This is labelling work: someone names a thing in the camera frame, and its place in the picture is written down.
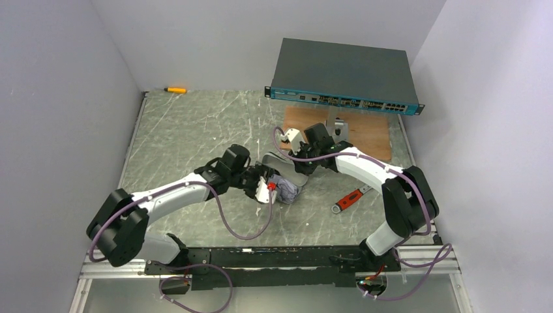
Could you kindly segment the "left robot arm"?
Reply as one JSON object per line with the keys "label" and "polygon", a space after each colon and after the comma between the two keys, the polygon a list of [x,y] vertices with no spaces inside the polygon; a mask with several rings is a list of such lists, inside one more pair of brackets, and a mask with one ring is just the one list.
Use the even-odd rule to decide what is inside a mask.
{"label": "left robot arm", "polygon": [[148,227],[177,210],[210,200],[216,201],[220,216],[224,216],[220,196],[231,188],[272,206],[277,191],[270,179],[275,170],[250,162],[249,150],[233,144],[222,156],[172,183],[135,193],[114,190],[86,229],[91,240],[90,261],[107,261],[113,267],[134,259],[170,267],[190,265],[189,249],[178,237],[149,234]]}

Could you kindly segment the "black umbrella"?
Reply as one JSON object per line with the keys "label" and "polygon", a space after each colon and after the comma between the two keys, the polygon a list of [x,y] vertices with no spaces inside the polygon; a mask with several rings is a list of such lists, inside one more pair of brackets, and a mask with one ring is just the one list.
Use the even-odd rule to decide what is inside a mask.
{"label": "black umbrella", "polygon": [[293,203],[299,197],[302,188],[306,185],[308,176],[297,173],[292,161],[273,152],[264,154],[262,164],[275,171],[270,176],[269,182],[276,185],[276,200],[285,204]]}

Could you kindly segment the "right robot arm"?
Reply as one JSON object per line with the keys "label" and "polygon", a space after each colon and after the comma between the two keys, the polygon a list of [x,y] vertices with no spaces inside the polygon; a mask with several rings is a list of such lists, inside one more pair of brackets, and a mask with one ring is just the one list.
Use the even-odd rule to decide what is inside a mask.
{"label": "right robot arm", "polygon": [[288,142],[295,170],[310,175],[318,167],[353,177],[383,199],[384,222],[360,245],[368,257],[378,258],[414,235],[426,235],[439,207],[421,168],[401,168],[368,156],[347,141],[336,142],[325,125],[304,132],[290,128],[280,135]]}

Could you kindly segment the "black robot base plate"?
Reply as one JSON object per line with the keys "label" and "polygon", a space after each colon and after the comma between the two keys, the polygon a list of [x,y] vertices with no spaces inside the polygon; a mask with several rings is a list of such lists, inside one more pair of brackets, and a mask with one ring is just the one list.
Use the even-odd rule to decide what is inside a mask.
{"label": "black robot base plate", "polygon": [[193,291],[234,287],[333,285],[354,287],[356,278],[396,273],[387,252],[372,257],[357,245],[188,248],[170,265],[148,261],[146,275],[186,275]]}

